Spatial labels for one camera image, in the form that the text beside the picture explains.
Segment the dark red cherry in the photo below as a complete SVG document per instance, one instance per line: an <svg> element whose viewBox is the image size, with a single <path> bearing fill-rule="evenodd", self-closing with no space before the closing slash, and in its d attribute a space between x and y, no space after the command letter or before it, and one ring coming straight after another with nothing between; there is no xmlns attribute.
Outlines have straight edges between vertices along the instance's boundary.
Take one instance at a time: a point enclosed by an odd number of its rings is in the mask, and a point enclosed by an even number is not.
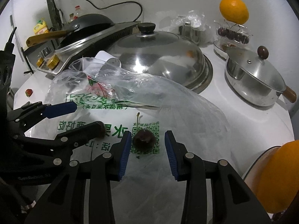
<svg viewBox="0 0 299 224"><path fill-rule="evenodd" d="M137 152L147 154L153 149L156 137L150 130L139 127L139 117L140 113L138 112L136 115L136 134L133 137L132 145Z"/></svg>

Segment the small red fruit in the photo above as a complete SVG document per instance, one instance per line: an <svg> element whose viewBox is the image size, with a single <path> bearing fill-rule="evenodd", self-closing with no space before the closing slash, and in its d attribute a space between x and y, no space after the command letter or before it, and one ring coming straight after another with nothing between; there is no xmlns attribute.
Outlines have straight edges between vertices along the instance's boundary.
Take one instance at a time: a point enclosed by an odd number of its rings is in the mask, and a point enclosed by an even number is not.
<svg viewBox="0 0 299 224"><path fill-rule="evenodd" d="M28 88L28 89L25 91L25 95L26 95L27 97L30 97L32 94L33 94L33 90L30 89L30 88Z"/></svg>

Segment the clear printed plastic bag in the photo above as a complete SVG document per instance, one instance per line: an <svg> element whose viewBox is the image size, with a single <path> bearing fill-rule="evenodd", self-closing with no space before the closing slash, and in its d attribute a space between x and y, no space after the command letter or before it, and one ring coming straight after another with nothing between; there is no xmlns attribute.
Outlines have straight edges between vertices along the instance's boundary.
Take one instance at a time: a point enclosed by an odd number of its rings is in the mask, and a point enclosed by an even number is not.
<svg viewBox="0 0 299 224"><path fill-rule="evenodd" d="M231 131L224 113L200 95L163 77L128 72L101 60L82 58L51 82L45 102L73 101L76 112L38 123L28 135L53 139L94 121L107 129L72 159L87 162L111 149L125 131L155 136L146 153L132 147L125 176L112 183L117 223L180 223L186 184L171 174L164 135L170 130L189 152L216 162L231 158Z"/></svg>

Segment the orange on plate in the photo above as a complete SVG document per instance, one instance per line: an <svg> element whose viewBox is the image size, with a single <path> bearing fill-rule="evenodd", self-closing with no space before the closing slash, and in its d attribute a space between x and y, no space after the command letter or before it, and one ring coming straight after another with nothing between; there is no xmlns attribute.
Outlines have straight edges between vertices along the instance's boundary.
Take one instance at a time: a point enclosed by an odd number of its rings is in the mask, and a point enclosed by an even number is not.
<svg viewBox="0 0 299 224"><path fill-rule="evenodd" d="M263 169L256 197L266 212L286 210L298 192L298 140L282 145Z"/></svg>

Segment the yellow detergent bottle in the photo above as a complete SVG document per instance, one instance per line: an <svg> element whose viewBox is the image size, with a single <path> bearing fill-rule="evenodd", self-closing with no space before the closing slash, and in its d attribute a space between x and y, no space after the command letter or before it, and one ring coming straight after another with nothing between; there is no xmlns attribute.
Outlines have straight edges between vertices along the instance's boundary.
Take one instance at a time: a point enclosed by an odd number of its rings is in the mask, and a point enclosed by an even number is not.
<svg viewBox="0 0 299 224"><path fill-rule="evenodd" d="M47 26L47 23L44 19L41 19L37 22L35 27L33 28L33 32L35 35L49 33L49 28Z"/></svg>

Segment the white paper cup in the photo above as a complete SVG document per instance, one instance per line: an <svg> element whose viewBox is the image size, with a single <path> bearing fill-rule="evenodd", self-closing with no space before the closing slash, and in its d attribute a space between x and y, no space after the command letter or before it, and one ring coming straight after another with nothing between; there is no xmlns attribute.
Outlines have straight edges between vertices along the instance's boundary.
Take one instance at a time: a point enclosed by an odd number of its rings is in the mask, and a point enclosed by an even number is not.
<svg viewBox="0 0 299 224"><path fill-rule="evenodd" d="M111 54L107 53L106 51L99 51L96 56L96 59L102 60L104 62L110 63L114 66L121 67L121 62L118 58L112 56Z"/></svg>

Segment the red capped sauce bottle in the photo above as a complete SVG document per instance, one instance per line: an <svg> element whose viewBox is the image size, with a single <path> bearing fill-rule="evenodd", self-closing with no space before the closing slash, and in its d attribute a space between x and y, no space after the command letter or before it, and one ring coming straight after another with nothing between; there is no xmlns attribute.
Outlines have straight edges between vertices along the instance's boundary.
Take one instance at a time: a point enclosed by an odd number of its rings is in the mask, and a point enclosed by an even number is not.
<svg viewBox="0 0 299 224"><path fill-rule="evenodd" d="M77 18L81 17L82 16L82 9L81 7L78 5L78 6L75 6L75 13L73 15L73 19L76 20Z"/></svg>

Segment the grey vertical pipe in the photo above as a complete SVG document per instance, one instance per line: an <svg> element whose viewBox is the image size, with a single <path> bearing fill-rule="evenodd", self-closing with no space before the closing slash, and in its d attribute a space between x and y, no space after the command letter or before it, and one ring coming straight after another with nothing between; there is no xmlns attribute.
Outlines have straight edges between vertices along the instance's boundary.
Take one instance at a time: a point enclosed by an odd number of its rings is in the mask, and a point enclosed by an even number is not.
<svg viewBox="0 0 299 224"><path fill-rule="evenodd" d="M54 0L46 0L49 16L52 22L52 27L54 31L58 31L62 28L62 23L60 20L59 11L56 8L55 1Z"/></svg>

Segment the large steel wok lid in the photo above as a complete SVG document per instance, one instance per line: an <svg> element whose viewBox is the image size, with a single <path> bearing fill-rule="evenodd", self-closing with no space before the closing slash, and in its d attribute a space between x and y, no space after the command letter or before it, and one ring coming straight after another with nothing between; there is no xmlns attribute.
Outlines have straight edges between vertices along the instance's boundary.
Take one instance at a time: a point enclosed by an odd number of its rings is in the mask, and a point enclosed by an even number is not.
<svg viewBox="0 0 299 224"><path fill-rule="evenodd" d="M195 43L171 32L156 31L154 23L137 27L138 33L119 39L107 50L120 60L123 69L165 77L196 93L209 86L213 68Z"/></svg>

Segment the steel saucepan with lid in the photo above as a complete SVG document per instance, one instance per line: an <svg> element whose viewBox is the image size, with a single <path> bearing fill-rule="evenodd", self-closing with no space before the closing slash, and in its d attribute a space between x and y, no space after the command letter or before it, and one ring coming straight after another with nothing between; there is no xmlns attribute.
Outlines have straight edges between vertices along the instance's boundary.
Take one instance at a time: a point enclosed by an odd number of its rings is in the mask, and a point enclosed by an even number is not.
<svg viewBox="0 0 299 224"><path fill-rule="evenodd" d="M297 95L288 87L278 70L267 60L269 51L230 47L226 51L226 78L244 100L258 107L270 107L283 95L295 103Z"/></svg>

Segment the orange on cherry box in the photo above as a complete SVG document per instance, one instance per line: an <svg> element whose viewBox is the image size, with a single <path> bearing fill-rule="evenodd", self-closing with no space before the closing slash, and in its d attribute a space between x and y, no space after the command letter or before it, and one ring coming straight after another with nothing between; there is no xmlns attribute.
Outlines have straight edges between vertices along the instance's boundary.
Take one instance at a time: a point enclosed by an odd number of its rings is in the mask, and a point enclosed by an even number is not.
<svg viewBox="0 0 299 224"><path fill-rule="evenodd" d="M221 15L228 21L243 25L249 19L249 11L242 0L221 0Z"/></svg>

